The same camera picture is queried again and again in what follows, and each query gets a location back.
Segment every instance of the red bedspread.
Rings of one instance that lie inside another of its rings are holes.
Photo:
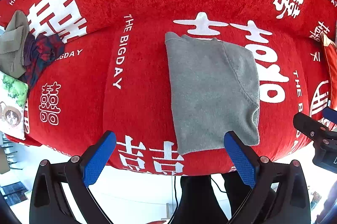
[[[259,155],[276,160],[307,145],[293,115],[321,120],[327,103],[325,60],[309,36],[335,36],[335,0],[1,0],[0,25],[16,9],[27,14],[35,35],[59,33],[68,42],[31,91],[26,143],[80,155],[112,130],[118,144],[109,164],[116,168],[168,175],[229,171],[223,149],[176,152],[168,31],[217,37],[253,52]]]

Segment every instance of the red and blue plaid fabric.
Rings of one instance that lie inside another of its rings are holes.
[[[49,37],[39,34],[29,48],[30,52],[24,52],[24,56],[29,57],[31,63],[25,66],[26,72],[20,80],[31,89],[45,68],[64,53],[65,44],[57,34]]]

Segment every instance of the black pants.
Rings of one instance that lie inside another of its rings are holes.
[[[225,180],[225,189],[230,202],[231,214],[233,215],[251,189],[242,182],[238,172],[222,174],[222,177]],[[226,224],[228,222],[226,215],[216,200],[209,175],[182,176],[180,185],[182,189],[181,200],[171,222],[172,224]],[[265,204],[270,204],[274,198],[275,192],[270,190]]]

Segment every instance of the black cable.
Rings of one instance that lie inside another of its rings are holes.
[[[170,221],[168,222],[168,224],[170,224],[173,220],[174,215],[176,214],[176,211],[178,209],[178,198],[177,198],[177,189],[176,189],[176,176],[174,176],[174,194],[175,194],[175,198],[176,198],[176,209],[174,210],[172,217],[170,219]]]
[[[219,187],[219,185],[215,182],[215,180],[211,177],[211,180],[213,180],[213,182],[215,183],[215,185],[216,186],[218,186],[218,189],[219,189],[219,191],[221,192],[221,193],[227,193],[227,192],[224,192],[224,191],[222,191],[221,189],[220,189],[220,187]]]

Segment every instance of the blue textured pad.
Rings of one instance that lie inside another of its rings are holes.
[[[116,147],[116,135],[111,132],[84,168],[83,182],[86,187],[94,184]]]
[[[223,145],[225,146],[230,159],[234,163],[243,183],[249,185],[253,189],[256,183],[255,168],[253,165],[249,162],[246,155],[230,134],[225,134]]]
[[[325,107],[323,109],[323,117],[328,119],[329,121],[337,124],[337,111],[329,108],[329,107]]]

